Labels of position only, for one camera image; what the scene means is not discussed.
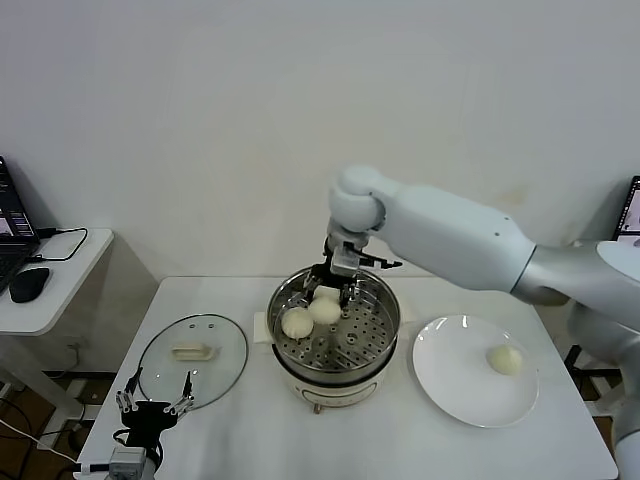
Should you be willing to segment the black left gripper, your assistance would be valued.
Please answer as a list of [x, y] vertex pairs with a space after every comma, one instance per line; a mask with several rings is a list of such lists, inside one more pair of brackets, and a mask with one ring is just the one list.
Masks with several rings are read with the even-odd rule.
[[116, 392], [116, 403], [122, 413], [121, 422], [128, 430], [125, 445], [156, 448], [161, 433], [170, 428], [170, 415], [183, 416], [192, 408], [194, 395], [191, 372], [187, 372], [181, 397], [171, 405], [169, 402], [137, 401], [133, 410], [134, 393], [141, 373], [142, 368], [138, 368], [127, 380], [124, 389]]

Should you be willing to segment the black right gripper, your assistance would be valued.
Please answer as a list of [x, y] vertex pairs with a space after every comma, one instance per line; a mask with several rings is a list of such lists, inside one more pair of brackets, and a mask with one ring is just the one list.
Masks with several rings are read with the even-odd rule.
[[356, 280], [352, 278], [360, 269], [361, 253], [367, 245], [366, 233], [329, 232], [324, 244], [325, 260], [309, 269], [303, 280], [303, 290], [315, 291], [323, 284], [344, 283], [340, 288], [339, 305], [346, 308], [354, 296]]

